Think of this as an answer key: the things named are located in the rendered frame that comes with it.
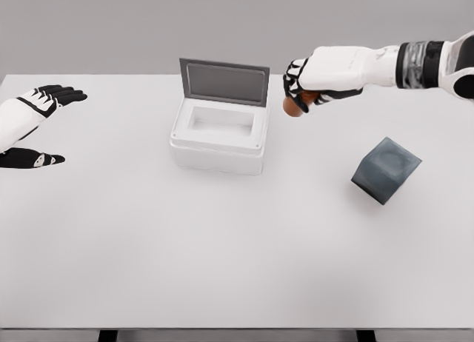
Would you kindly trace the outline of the grey hinged box lid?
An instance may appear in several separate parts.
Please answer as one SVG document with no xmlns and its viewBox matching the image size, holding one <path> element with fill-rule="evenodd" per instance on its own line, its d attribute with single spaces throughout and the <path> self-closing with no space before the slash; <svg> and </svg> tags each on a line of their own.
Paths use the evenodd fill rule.
<svg viewBox="0 0 474 342">
<path fill-rule="evenodd" d="M 180 58 L 179 64 L 186 98 L 267 106 L 268 67 L 191 58 Z"/>
</svg>

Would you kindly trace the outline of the brown round object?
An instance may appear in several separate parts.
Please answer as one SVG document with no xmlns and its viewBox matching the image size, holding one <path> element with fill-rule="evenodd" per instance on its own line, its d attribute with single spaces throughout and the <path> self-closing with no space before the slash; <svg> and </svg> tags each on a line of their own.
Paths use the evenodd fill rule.
<svg viewBox="0 0 474 342">
<path fill-rule="evenodd" d="M 314 101 L 320 96 L 318 91 L 303 91 L 298 94 L 297 99 L 299 103 L 287 95 L 283 101 L 283 110 L 290 117 L 300 117 L 303 114 L 309 112 L 310 108 L 314 105 Z"/>
</svg>

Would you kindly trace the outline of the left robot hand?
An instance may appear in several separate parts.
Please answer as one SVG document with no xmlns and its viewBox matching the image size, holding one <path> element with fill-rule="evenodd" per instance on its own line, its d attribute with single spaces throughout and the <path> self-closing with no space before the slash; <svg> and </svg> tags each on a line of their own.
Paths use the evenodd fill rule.
<svg viewBox="0 0 474 342">
<path fill-rule="evenodd" d="M 73 87 L 50 84 L 33 88 L 0 104 L 0 168 L 36 169 L 65 162 L 61 155 L 51 155 L 15 144 L 36 131 L 54 112 L 87 94 Z"/>
</svg>

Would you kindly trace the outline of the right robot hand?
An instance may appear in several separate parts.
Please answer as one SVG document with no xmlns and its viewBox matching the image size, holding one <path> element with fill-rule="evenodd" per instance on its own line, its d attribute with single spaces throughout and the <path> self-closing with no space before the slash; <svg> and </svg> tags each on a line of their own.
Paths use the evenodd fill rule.
<svg viewBox="0 0 474 342">
<path fill-rule="evenodd" d="M 317 47 L 311 56 L 290 62 L 283 75 L 284 93 L 294 98 L 318 91 L 314 105 L 360 95 L 364 65 L 373 54 L 367 47 Z"/>
</svg>

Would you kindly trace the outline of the dark grey cube block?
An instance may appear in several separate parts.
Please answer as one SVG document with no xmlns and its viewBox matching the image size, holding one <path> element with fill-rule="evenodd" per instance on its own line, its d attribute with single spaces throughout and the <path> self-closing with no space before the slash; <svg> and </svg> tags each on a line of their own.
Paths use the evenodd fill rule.
<svg viewBox="0 0 474 342">
<path fill-rule="evenodd" d="M 385 137 L 363 157 L 351 181 L 385 205 L 421 163 L 419 157 Z"/>
</svg>

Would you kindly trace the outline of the white box body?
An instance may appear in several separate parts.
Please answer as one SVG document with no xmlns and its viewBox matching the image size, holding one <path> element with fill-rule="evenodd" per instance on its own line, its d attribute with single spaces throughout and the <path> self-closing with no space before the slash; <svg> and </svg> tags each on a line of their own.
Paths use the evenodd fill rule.
<svg viewBox="0 0 474 342">
<path fill-rule="evenodd" d="M 267 107 L 183 98 L 170 133 L 181 167 L 260 175 L 270 110 Z"/>
</svg>

